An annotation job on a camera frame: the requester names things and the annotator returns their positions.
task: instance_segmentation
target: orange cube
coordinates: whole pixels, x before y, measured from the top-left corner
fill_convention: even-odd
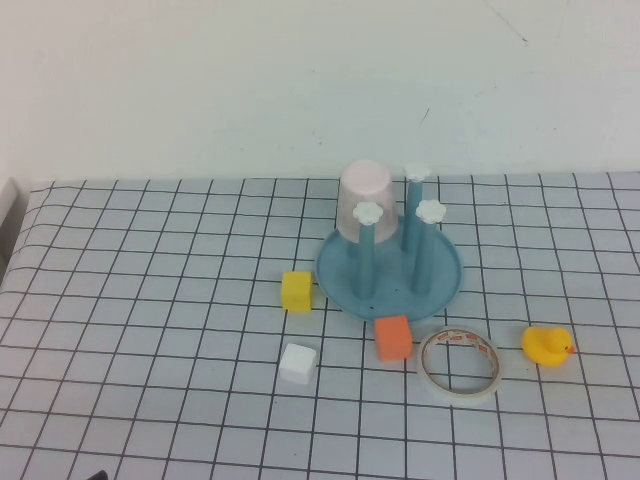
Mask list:
[[[411,355],[413,337],[406,316],[376,318],[373,330],[381,362],[403,360]]]

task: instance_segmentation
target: yellow sponge block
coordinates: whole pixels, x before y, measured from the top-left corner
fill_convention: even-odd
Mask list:
[[[311,310],[311,272],[282,274],[282,308],[290,312]]]

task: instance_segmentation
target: upside-down cup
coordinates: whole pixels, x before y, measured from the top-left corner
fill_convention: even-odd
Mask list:
[[[360,202],[373,202],[382,207],[382,216],[375,226],[375,243],[391,237],[398,228],[398,213],[391,172],[386,166],[372,160],[358,160],[340,176],[336,224],[340,234],[353,243],[357,243],[360,236],[360,222],[353,216]]]

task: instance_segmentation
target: white cube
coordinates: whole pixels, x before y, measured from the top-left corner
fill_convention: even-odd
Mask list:
[[[290,343],[280,359],[280,378],[289,382],[307,385],[318,363],[318,353],[313,348]]]

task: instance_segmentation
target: yellow rubber duck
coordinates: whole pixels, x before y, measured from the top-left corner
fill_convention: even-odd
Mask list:
[[[529,360],[546,367],[561,365],[576,351],[571,334],[560,327],[528,327],[522,334],[522,349]]]

